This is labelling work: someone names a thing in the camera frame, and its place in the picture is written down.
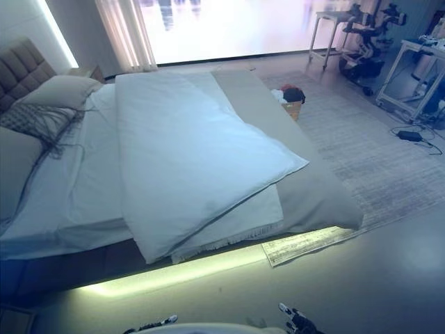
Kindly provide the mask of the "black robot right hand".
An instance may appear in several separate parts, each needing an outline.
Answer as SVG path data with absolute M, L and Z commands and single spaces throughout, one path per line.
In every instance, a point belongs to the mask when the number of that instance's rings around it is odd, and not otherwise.
M 286 322 L 286 328 L 288 333 L 318 333 L 318 330 L 314 323 L 310 321 L 305 315 L 295 308 L 289 308 L 283 303 L 278 305 L 280 311 L 284 313 L 289 320 Z

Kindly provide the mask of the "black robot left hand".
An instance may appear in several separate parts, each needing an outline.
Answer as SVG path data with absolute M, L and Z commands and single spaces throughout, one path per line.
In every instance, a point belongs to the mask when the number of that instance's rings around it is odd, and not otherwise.
M 130 333 L 136 333 L 139 331 L 144 331 L 147 329 L 151 329 L 151 328 L 156 328 L 156 327 L 160 327 L 160 326 L 166 326 L 169 324 L 173 324 L 178 320 L 178 316 L 177 315 L 171 315 L 170 317 L 162 320 L 162 321 L 158 321 L 155 323 L 150 323 L 150 324 L 145 324 L 139 328 L 129 328 L 127 329 L 124 334 L 130 334 Z

